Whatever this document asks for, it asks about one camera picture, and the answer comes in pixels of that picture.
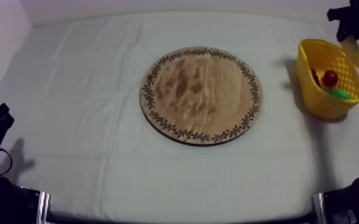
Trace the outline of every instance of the decorative floral border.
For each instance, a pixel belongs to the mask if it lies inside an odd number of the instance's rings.
[[[242,121],[239,125],[235,125],[232,129],[227,129],[221,134],[215,134],[213,136],[204,134],[204,133],[193,133],[191,130],[178,130],[175,125],[168,123],[167,119],[161,117],[158,112],[154,111],[155,101],[154,94],[151,87],[154,85],[154,80],[157,78],[159,71],[161,71],[162,66],[165,63],[173,61],[174,59],[184,56],[184,55],[205,55],[209,54],[213,57],[219,57],[228,59],[237,64],[238,68],[242,71],[244,77],[249,81],[250,85],[250,94],[252,95],[253,105],[250,110],[242,118]],[[156,62],[151,69],[150,73],[146,77],[146,83],[143,85],[142,90],[144,91],[143,97],[146,100],[146,106],[150,110],[149,116],[152,120],[156,121],[162,130],[171,132],[177,138],[186,137],[187,139],[198,139],[201,143],[213,141],[214,144],[222,143],[229,141],[242,133],[246,132],[250,128],[250,123],[255,120],[256,113],[259,112],[260,102],[261,102],[261,93],[259,91],[259,85],[257,83],[256,76],[250,72],[250,69],[247,67],[246,63],[239,60],[237,57],[220,50],[213,50],[209,48],[203,49],[180,49],[163,56],[158,62]]]

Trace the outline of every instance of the toy fruit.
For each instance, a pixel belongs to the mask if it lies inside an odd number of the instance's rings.
[[[318,77],[316,75],[316,71],[314,69],[310,69],[310,71],[312,72],[313,79],[316,82],[317,86],[320,87],[320,81],[318,80]]]
[[[347,92],[343,91],[342,89],[332,89],[329,90],[328,93],[333,95],[334,97],[339,97],[341,99],[349,99],[349,95]]]
[[[322,84],[328,88],[333,88],[338,82],[338,75],[333,70],[327,70],[321,80]]]

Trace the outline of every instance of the wooden plate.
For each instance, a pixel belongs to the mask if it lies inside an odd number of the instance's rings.
[[[147,71],[140,104],[147,120],[169,138],[214,145],[245,133],[257,119],[262,88],[249,66],[215,48],[183,48]]]

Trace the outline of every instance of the wood grain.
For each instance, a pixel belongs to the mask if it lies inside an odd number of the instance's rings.
[[[249,66],[215,48],[183,48],[147,71],[140,104],[160,133],[186,144],[213,145],[245,133],[257,119],[262,88]]]

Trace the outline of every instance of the green object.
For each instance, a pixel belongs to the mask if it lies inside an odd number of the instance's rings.
[[[333,95],[334,97],[338,97],[341,99],[349,99],[349,95],[347,94],[347,92],[343,91],[342,89],[332,89],[329,90],[328,93],[330,95]]]

